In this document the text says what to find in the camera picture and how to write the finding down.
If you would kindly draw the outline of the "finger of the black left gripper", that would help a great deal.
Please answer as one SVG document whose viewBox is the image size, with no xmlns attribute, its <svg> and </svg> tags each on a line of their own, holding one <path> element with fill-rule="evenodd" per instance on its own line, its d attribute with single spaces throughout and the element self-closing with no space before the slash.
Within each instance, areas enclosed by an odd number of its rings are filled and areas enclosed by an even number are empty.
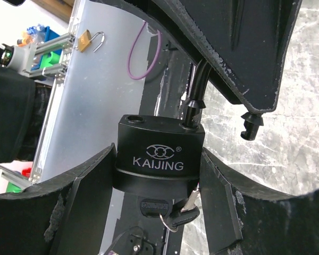
<svg viewBox="0 0 319 255">
<path fill-rule="evenodd" d="M 301 1 L 150 1 L 148 14 L 195 60 L 233 104 L 273 112 Z"/>
</svg>

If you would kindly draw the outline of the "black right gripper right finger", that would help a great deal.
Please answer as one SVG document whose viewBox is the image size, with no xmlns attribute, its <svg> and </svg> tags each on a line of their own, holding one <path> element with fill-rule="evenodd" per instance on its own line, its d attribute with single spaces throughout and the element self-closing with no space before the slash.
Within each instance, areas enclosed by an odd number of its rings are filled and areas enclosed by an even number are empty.
<svg viewBox="0 0 319 255">
<path fill-rule="evenodd" d="M 210 254 L 319 254 L 319 189 L 270 189 L 207 149 L 199 185 Z"/>
</svg>

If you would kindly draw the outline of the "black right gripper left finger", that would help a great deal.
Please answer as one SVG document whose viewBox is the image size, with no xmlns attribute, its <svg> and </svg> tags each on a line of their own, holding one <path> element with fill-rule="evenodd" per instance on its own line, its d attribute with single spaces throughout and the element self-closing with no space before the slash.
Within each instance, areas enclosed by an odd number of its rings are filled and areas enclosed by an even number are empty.
<svg viewBox="0 0 319 255">
<path fill-rule="evenodd" d="M 116 149 L 20 193 L 0 194 L 0 254 L 98 254 Z"/>
</svg>

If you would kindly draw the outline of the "black padlock keys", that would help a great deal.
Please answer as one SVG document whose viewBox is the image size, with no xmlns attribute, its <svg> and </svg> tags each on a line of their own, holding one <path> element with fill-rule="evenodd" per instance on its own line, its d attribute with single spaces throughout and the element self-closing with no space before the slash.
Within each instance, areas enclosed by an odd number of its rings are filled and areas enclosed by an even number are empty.
<svg viewBox="0 0 319 255">
<path fill-rule="evenodd" d="M 200 188 L 196 187 L 188 198 L 177 203 L 143 198 L 139 201 L 140 212 L 147 218 L 159 218 L 169 231 L 175 233 L 179 227 L 191 223 L 200 215 L 200 210 L 195 205 L 199 194 Z"/>
</svg>

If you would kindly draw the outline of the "black Kaijing padlock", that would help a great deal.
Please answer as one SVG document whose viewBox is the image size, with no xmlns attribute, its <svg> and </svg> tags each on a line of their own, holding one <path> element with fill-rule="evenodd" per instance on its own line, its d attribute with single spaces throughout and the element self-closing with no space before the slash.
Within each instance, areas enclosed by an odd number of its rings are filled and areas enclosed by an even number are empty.
<svg viewBox="0 0 319 255">
<path fill-rule="evenodd" d="M 211 65 L 201 60 L 183 119 L 123 115 L 118 124 L 113 187 L 152 199 L 186 198 L 200 176 L 205 130 L 200 115 Z"/>
</svg>

